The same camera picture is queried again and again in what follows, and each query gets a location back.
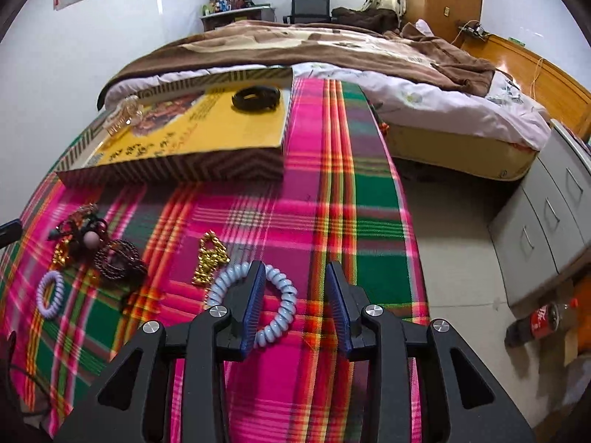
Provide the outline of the plaid pink green cloth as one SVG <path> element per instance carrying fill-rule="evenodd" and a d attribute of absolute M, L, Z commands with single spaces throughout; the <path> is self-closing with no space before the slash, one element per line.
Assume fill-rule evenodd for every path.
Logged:
<path fill-rule="evenodd" d="M 15 333 L 19 399 L 49 408 L 55 433 L 92 380 L 141 323 L 190 321 L 204 291 L 192 282 L 200 238 L 215 233 L 232 263 L 259 260 L 297 289 L 290 330 L 225 367 L 235 442 L 356 442 L 367 369 L 339 353 L 325 305 L 325 265 L 370 300 L 416 323 L 429 318 L 401 178 L 365 92 L 351 83 L 297 82 L 280 181 L 228 181 L 67 188 L 48 174 L 29 200 L 24 233 L 1 260 L 1 331 Z M 49 232 L 94 203 L 112 236 L 137 247 L 147 267 L 129 297 L 89 264 L 64 274 L 64 303 L 46 320 L 35 293 L 54 251 Z"/>

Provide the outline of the cola bottle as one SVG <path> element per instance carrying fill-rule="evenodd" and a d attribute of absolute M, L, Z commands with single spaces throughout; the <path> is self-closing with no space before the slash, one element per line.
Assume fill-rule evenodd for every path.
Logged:
<path fill-rule="evenodd" d="M 570 330 L 577 322 L 578 299 L 551 301 L 529 316 L 513 322 L 506 330 L 505 346 L 521 347 L 529 342 L 544 339 L 557 332 Z"/>

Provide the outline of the yellow mattress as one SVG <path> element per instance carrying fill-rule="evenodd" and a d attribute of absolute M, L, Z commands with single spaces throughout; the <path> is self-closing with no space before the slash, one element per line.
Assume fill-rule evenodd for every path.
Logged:
<path fill-rule="evenodd" d="M 394 158 L 496 181 L 521 179 L 538 155 L 529 147 L 473 135 L 389 123 L 382 124 L 382 132 Z"/>

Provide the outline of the grey drawer cabinet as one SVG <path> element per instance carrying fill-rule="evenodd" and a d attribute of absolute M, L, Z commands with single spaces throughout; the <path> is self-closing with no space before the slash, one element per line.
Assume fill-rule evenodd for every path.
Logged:
<path fill-rule="evenodd" d="M 510 306 L 542 296 L 590 263 L 590 185 L 589 148 L 554 121 L 489 225 Z"/>

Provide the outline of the yellow striped cardboard tray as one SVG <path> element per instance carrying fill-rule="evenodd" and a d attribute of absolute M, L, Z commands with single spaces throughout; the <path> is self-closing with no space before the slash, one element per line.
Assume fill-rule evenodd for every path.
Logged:
<path fill-rule="evenodd" d="M 280 90 L 274 111 L 242 112 L 236 92 Z M 67 186 L 114 182 L 280 180 L 284 172 L 293 71 L 245 69 L 178 80 L 132 95 L 143 118 L 120 137 L 103 128 L 117 104 L 83 131 L 55 166 Z"/>

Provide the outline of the black fitness band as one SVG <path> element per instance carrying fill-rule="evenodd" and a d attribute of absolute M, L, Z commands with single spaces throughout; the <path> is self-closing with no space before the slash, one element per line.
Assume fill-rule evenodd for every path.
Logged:
<path fill-rule="evenodd" d="M 259 113 L 276 110 L 280 96 L 280 90 L 273 86 L 253 85 L 236 92 L 231 102 L 239 111 Z"/>

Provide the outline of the brown fleece blanket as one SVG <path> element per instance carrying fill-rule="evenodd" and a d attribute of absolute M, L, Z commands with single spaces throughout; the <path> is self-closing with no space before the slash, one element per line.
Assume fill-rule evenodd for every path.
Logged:
<path fill-rule="evenodd" d="M 166 44 L 123 67 L 101 89 L 102 108 L 116 83 L 170 72 L 233 65 L 294 65 L 328 63 L 374 71 L 446 91 L 484 97 L 496 67 L 437 36 L 422 34 L 413 24 L 401 34 L 384 35 L 339 24 L 287 25 L 239 21 Z"/>

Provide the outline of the dark bag on bed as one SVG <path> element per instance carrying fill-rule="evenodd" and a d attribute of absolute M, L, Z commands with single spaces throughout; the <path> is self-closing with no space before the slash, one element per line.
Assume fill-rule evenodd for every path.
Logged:
<path fill-rule="evenodd" d="M 399 17 L 394 10 L 387 8 L 369 8 L 353 10 L 337 7 L 332 10 L 332 22 L 346 26 L 359 27 L 384 34 L 399 29 Z"/>

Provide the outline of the wooden headboard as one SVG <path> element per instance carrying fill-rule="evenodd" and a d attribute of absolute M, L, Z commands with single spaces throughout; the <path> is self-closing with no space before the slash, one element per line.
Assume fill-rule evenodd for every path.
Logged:
<path fill-rule="evenodd" d="M 465 36 L 461 48 L 510 74 L 522 92 L 583 141 L 590 138 L 590 92 L 558 66 L 512 41 L 490 35 Z"/>

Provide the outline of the black office chair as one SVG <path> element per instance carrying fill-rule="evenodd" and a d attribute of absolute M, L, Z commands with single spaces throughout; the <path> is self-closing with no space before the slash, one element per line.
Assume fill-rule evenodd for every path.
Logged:
<path fill-rule="evenodd" d="M 284 24 L 332 23 L 331 0 L 290 0 Z"/>

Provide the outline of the wooden desk with clutter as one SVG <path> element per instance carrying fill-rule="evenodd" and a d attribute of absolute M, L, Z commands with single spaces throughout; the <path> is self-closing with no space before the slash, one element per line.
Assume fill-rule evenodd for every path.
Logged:
<path fill-rule="evenodd" d="M 243 20 L 276 21 L 276 10 L 269 3 L 256 4 L 252 0 L 208 0 L 201 8 L 204 31 Z"/>

